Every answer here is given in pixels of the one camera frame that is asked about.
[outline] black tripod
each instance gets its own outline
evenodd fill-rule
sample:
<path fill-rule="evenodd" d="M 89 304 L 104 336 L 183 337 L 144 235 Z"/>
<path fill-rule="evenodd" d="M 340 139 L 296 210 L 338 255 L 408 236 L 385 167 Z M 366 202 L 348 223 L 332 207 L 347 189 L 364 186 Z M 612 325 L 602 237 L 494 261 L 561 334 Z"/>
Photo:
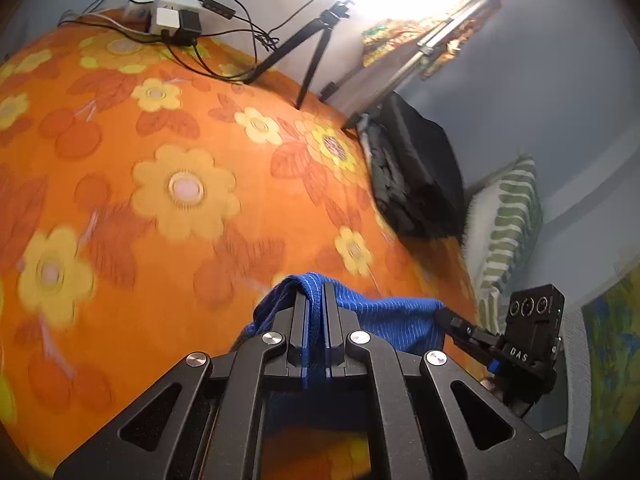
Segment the black tripod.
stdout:
<path fill-rule="evenodd" d="M 260 65 L 256 67 L 255 72 L 243 82 L 245 84 L 255 82 L 262 74 L 279 62 L 279 60 L 285 57 L 289 52 L 314 36 L 317 32 L 322 31 L 322 36 L 320 37 L 320 41 L 318 41 L 318 46 L 316 46 L 311 63 L 306 69 L 305 79 L 302 82 L 302 88 L 300 89 L 300 94 L 298 94 L 298 98 L 296 100 L 296 109 L 300 110 L 302 101 L 305 99 L 306 93 L 309 89 L 309 85 L 311 85 L 311 80 L 314 78 L 316 69 L 322 59 L 322 54 L 324 54 L 326 46 L 329 44 L 329 40 L 331 40 L 331 33 L 334 30 L 335 25 L 341 18 L 349 17 L 347 14 L 349 9 L 346 4 L 352 4 L 352 2 L 350 0 L 345 0 L 345 2 L 335 2 L 329 9 L 323 10 L 318 18 L 308 22 L 304 27 L 278 47 L 267 59 L 260 63 Z"/>

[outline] bed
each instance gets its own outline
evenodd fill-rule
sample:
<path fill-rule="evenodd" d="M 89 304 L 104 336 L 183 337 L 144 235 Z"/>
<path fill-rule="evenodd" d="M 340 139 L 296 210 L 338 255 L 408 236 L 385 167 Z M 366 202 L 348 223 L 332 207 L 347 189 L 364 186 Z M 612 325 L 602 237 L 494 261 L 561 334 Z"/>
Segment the bed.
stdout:
<path fill-rule="evenodd" d="M 225 75 L 250 62 L 201 44 Z M 296 110 L 298 89 L 278 72 L 198 76 L 163 46 L 75 25 L 0 66 L 0 420 L 36 469 L 191 351 L 227 352 L 289 274 L 476 318 L 457 241 L 400 243 L 344 118 L 311 95 Z M 368 468 L 362 435 L 290 428 L 266 443 L 263 478 Z"/>

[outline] green and white striped pillow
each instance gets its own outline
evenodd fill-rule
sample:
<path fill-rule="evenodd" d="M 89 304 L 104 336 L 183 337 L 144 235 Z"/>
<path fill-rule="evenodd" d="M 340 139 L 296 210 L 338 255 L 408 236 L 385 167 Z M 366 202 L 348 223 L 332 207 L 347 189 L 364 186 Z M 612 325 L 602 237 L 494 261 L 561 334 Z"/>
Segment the green and white striped pillow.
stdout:
<path fill-rule="evenodd" d="M 478 323 L 504 331 L 511 285 L 527 263 L 542 226 L 536 167 L 528 156 L 494 176 L 471 200 L 463 253 L 471 277 Z"/>

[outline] camera lens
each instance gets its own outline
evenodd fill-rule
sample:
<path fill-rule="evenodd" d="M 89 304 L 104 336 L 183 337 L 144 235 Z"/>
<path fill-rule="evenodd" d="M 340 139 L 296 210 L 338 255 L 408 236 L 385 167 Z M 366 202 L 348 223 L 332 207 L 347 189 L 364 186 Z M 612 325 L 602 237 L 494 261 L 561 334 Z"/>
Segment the camera lens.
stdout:
<path fill-rule="evenodd" d="M 549 304 L 548 300 L 542 296 L 536 303 L 536 311 L 538 314 L 544 314 L 546 312 L 546 307 Z"/>
<path fill-rule="evenodd" d="M 529 317 L 531 314 L 533 314 L 533 300 L 527 298 L 522 302 L 522 315 Z"/>

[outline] blue cloth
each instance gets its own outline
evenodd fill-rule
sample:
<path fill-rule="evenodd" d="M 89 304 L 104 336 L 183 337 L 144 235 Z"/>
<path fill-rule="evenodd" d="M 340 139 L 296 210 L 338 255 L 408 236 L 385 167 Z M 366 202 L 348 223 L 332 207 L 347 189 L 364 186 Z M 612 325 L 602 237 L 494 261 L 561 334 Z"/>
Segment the blue cloth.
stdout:
<path fill-rule="evenodd" d="M 333 283 L 338 306 L 353 310 L 360 327 L 389 341 L 403 352 L 422 355 L 441 349 L 444 333 L 434 323 L 433 316 L 443 307 L 441 301 L 426 298 L 385 298 L 369 300 L 353 292 L 337 280 L 308 272 L 289 276 L 264 297 L 254 310 L 254 322 L 245 327 L 246 336 L 271 328 L 276 312 L 293 306 L 296 291 L 304 291 L 310 303 L 309 348 L 318 345 L 322 332 L 322 284 Z"/>

